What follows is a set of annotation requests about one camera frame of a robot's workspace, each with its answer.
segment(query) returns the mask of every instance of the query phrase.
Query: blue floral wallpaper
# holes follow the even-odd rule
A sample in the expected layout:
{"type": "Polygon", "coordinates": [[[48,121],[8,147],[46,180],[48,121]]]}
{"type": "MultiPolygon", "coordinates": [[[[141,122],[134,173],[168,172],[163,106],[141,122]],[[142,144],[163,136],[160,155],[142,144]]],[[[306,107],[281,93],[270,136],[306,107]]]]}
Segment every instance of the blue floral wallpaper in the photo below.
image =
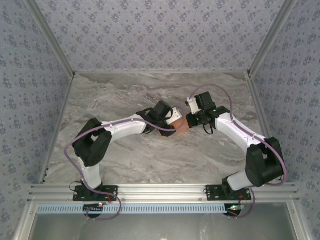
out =
{"type": "Polygon", "coordinates": [[[74,71],[247,70],[284,0],[36,0],[74,71]]]}
{"type": "Polygon", "coordinates": [[[0,1],[0,239],[37,183],[69,79],[23,0],[0,1]]]}
{"type": "Polygon", "coordinates": [[[320,1],[298,0],[255,82],[289,180],[320,239],[320,1]]]}

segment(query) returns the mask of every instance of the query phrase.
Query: wall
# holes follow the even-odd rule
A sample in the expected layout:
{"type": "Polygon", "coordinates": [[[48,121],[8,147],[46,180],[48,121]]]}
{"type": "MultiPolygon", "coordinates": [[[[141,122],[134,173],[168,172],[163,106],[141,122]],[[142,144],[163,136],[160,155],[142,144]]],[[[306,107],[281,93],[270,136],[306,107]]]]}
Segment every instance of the wall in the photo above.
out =
{"type": "Polygon", "coordinates": [[[320,2],[298,0],[254,78],[315,239],[320,239],[319,63],[320,2]]]}
{"type": "Polygon", "coordinates": [[[74,71],[249,69],[283,0],[37,0],[74,71]]]}
{"type": "Polygon", "coordinates": [[[0,9],[0,239],[11,240],[69,80],[23,0],[0,9]]]}

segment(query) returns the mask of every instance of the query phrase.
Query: gray marble tabletop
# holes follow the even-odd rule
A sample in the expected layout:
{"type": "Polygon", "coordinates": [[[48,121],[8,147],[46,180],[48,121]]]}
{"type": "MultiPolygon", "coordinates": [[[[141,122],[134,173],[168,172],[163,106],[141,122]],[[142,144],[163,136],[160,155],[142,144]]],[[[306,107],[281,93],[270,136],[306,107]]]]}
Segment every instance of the gray marble tabletop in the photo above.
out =
{"type": "MultiPolygon", "coordinates": [[[[215,83],[232,96],[234,114],[245,125],[261,133],[244,74],[154,73],[81,74],[73,80],[61,129],[52,153],[46,183],[71,183],[80,179],[65,158],[63,149],[91,118],[116,121],[164,100],[190,112],[186,98],[204,83],[215,83]]],[[[229,108],[225,94],[210,91],[217,106],[229,108]]],[[[69,154],[76,160],[71,147],[69,154]]],[[[226,176],[245,167],[245,154],[217,130],[207,135],[202,127],[171,137],[159,132],[131,135],[113,142],[100,163],[104,184],[126,183],[221,183],[226,176]]]]}

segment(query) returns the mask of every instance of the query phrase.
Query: patterned wallpaper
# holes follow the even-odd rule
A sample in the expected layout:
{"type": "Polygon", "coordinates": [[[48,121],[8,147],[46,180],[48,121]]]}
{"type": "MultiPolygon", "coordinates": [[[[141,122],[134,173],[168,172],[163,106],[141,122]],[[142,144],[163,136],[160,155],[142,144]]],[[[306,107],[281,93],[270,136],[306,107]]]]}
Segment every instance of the patterned wallpaper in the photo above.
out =
{"type": "Polygon", "coordinates": [[[320,240],[320,2],[298,0],[259,68],[255,82],[289,180],[320,240]]]}
{"type": "Polygon", "coordinates": [[[249,69],[283,0],[36,0],[74,71],[249,69]]]}
{"type": "Polygon", "coordinates": [[[0,239],[37,183],[69,80],[23,0],[0,1],[0,239]]]}

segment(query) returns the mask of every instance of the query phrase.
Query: orange object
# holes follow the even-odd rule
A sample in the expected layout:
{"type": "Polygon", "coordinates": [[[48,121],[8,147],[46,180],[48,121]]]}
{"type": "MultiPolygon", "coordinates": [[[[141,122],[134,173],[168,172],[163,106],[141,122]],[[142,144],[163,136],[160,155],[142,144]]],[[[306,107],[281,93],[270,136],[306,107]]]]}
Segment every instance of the orange object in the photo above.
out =
{"type": "Polygon", "coordinates": [[[184,121],[184,124],[181,128],[179,128],[175,134],[182,134],[185,133],[189,130],[189,125],[188,125],[188,121],[186,119],[185,116],[183,116],[182,118],[180,118],[179,120],[171,123],[170,125],[173,126],[174,128],[178,128],[184,121]]]}

